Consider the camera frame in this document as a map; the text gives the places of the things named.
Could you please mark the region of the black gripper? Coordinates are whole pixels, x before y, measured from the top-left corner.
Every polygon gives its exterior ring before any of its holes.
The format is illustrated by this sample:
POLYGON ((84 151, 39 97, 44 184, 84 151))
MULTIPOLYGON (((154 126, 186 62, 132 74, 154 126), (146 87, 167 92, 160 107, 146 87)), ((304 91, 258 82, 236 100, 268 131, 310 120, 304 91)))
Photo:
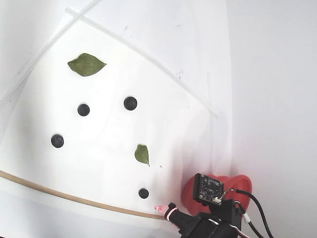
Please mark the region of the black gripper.
POLYGON ((235 227, 241 229, 241 215, 232 222, 225 222, 205 213, 190 216, 181 212, 175 203, 155 206, 168 222, 179 228, 182 238, 237 238, 238 232, 235 227))

